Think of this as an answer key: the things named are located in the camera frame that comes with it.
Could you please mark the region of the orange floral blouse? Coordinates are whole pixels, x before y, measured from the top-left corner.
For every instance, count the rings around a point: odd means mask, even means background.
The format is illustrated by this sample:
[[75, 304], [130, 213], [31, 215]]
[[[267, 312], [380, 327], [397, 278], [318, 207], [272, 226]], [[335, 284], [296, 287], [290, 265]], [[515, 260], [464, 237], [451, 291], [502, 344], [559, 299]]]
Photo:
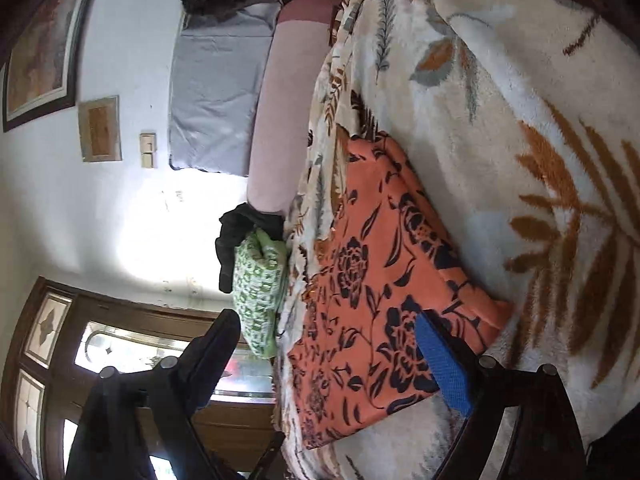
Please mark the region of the orange floral blouse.
[[482, 353], [512, 312], [468, 277], [395, 140], [352, 138], [346, 150], [346, 188], [304, 293], [302, 338], [288, 354], [306, 448], [437, 391], [414, 334], [422, 313]]

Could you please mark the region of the stained glass wooden door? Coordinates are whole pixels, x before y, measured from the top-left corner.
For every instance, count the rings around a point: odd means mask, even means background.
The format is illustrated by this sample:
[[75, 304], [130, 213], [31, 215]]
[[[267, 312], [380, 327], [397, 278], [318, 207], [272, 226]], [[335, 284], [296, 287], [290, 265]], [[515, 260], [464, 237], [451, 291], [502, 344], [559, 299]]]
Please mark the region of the stained glass wooden door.
[[135, 304], [40, 278], [1, 384], [6, 479], [265, 479], [284, 441], [249, 392], [238, 315]]

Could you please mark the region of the green white patterned pillow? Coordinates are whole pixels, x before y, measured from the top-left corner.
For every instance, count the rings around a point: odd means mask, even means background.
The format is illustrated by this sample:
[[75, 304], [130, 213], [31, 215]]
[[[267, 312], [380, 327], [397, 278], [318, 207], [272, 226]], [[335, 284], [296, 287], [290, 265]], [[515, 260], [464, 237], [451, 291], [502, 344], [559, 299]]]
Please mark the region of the green white patterned pillow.
[[256, 228], [235, 248], [232, 302], [241, 332], [259, 359], [277, 353], [276, 324], [288, 272], [288, 250], [282, 240], [272, 240]]

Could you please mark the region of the black garment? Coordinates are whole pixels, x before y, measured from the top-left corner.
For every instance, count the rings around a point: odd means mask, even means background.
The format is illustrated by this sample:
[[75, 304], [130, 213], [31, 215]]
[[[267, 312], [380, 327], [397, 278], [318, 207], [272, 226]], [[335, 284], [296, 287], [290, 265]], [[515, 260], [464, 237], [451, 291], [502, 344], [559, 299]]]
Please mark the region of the black garment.
[[266, 214], [249, 203], [242, 203], [220, 219], [220, 234], [215, 240], [216, 255], [220, 263], [219, 289], [224, 294], [232, 292], [235, 249], [250, 232], [265, 231], [272, 240], [283, 240], [284, 219], [280, 214]]

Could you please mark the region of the small framed picture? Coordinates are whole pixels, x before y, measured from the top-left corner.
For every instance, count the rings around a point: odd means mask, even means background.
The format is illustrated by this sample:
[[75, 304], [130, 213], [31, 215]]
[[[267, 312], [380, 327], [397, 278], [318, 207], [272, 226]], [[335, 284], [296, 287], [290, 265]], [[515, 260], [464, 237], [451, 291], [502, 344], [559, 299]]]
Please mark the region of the small framed picture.
[[78, 105], [78, 126], [83, 162], [120, 162], [118, 96]]

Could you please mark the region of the large framed painting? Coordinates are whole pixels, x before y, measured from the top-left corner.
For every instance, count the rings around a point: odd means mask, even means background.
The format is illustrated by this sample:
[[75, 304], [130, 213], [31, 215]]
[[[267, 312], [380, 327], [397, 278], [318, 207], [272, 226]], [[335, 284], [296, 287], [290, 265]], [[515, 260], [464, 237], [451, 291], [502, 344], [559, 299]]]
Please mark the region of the large framed painting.
[[4, 130], [76, 104], [79, 53], [91, 3], [44, 0], [17, 38], [4, 69]]

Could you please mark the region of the leaf pattern fleece blanket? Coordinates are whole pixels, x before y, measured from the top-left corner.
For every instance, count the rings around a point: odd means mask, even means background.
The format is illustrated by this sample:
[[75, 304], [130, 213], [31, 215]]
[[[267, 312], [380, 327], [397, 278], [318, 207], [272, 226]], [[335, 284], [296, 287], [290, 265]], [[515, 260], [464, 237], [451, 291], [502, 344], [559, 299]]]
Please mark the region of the leaf pattern fleece blanket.
[[510, 304], [482, 353], [554, 365], [582, 446], [639, 404], [639, 21], [623, 0], [344, 0], [285, 225], [278, 407], [296, 479], [431, 479], [462, 426], [438, 390], [306, 448], [288, 354], [346, 188], [346, 144], [405, 152], [473, 283]]

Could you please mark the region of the grey pillow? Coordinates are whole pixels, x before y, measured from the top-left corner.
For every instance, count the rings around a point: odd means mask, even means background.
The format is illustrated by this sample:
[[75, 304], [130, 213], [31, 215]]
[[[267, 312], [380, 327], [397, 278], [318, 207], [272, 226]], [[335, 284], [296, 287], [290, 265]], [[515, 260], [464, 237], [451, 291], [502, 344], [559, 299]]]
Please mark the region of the grey pillow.
[[256, 3], [224, 21], [188, 14], [172, 60], [172, 169], [245, 177], [257, 102], [282, 4]]

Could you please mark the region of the beige wall switch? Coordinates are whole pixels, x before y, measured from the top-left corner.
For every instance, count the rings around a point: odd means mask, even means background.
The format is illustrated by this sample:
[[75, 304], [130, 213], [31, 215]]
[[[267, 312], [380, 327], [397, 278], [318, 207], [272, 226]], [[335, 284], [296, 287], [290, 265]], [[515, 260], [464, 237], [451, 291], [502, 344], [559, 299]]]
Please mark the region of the beige wall switch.
[[140, 156], [141, 166], [144, 169], [156, 167], [156, 134], [152, 132], [142, 132], [140, 134]]

